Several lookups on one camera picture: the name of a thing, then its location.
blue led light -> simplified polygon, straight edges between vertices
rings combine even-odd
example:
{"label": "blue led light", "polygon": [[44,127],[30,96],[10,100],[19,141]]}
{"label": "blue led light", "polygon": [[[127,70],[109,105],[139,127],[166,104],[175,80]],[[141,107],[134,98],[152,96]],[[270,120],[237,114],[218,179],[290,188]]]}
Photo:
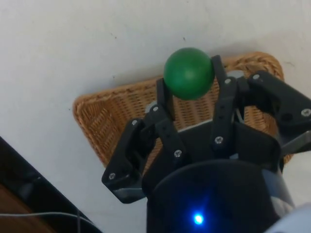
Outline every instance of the blue led light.
{"label": "blue led light", "polygon": [[195,215],[194,216],[194,223],[197,225],[201,225],[204,221],[204,218],[202,215]]}

cable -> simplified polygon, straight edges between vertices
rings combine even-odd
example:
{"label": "cable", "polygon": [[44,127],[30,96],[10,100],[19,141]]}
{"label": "cable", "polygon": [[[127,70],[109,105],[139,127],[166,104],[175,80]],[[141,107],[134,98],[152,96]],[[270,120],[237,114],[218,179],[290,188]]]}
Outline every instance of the cable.
{"label": "cable", "polygon": [[85,221],[86,223],[92,225],[97,230],[102,232],[90,220],[88,220],[88,219],[86,219],[84,217],[81,217],[81,216],[78,216],[78,215],[69,214],[69,213],[63,213],[63,212],[43,212],[43,213],[31,213],[31,214],[3,214],[3,213],[0,213],[0,217],[32,217],[32,216],[49,216],[49,215],[61,215],[61,216],[68,216],[68,217],[76,217],[76,218],[81,219],[81,220]]}

wicker basket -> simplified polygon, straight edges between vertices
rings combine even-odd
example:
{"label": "wicker basket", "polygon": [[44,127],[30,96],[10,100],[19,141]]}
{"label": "wicker basket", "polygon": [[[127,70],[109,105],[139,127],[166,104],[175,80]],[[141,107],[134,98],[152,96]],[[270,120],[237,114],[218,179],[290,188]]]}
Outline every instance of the wicker basket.
{"label": "wicker basket", "polygon": [[[281,80],[282,67],[277,59],[263,52],[224,58],[226,71],[242,70],[246,77],[258,70],[266,70]],[[149,81],[121,86],[94,94],[83,95],[73,104],[73,115],[104,166],[111,158],[120,135],[128,120],[145,115],[145,106],[156,100],[156,77]],[[184,101],[174,98],[177,129],[211,119],[219,87],[215,81],[211,90],[202,98]],[[245,123],[270,135],[276,134],[276,123],[272,117],[255,107],[245,110]],[[161,148],[157,141],[146,165],[149,165]],[[292,155],[285,158],[289,161]]]}

green ball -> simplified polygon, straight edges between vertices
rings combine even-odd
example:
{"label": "green ball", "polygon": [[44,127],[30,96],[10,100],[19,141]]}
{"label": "green ball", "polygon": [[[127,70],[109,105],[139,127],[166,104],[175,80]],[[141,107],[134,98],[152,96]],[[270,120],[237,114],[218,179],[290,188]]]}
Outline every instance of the green ball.
{"label": "green ball", "polygon": [[173,95],[195,100],[205,95],[214,81],[211,58],[201,50],[183,48],[174,52],[164,66],[164,82]]}

white wall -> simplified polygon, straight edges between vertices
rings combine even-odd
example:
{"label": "white wall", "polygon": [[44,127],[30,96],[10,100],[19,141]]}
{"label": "white wall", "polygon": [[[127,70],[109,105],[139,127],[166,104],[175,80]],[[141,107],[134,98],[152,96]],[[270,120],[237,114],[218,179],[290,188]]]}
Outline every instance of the white wall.
{"label": "white wall", "polygon": [[[101,184],[74,99],[160,74],[187,46],[269,52],[311,97],[310,28],[309,0],[2,0],[0,135],[106,233],[142,233],[145,201],[122,205]],[[298,155],[285,172],[298,204],[310,165]]]}

